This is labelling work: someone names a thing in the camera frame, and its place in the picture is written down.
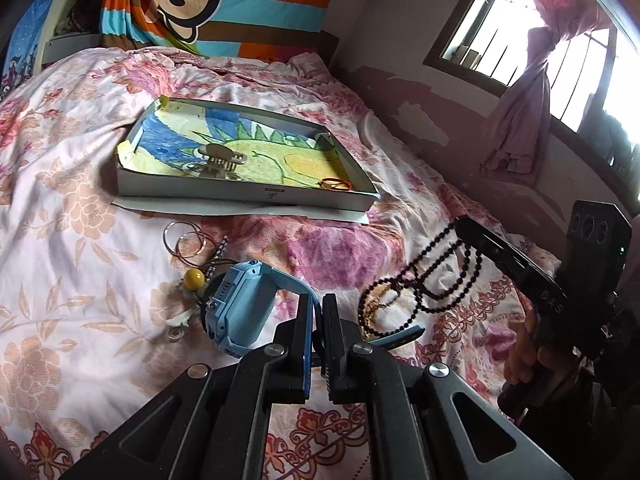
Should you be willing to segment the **right hand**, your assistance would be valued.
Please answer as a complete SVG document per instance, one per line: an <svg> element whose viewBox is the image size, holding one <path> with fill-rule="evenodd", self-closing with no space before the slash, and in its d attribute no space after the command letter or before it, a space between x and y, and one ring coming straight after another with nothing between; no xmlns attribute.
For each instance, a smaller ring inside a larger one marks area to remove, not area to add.
<svg viewBox="0 0 640 480"><path fill-rule="evenodd" d="M535 367L550 370L551 376L538 388L533 406L559 400L579 385L580 359L573 352L557 352L535 341L537 315L530 310L523 321L510 321L516 339L504 362L503 376L511 386L529 384L535 378Z"/></svg>

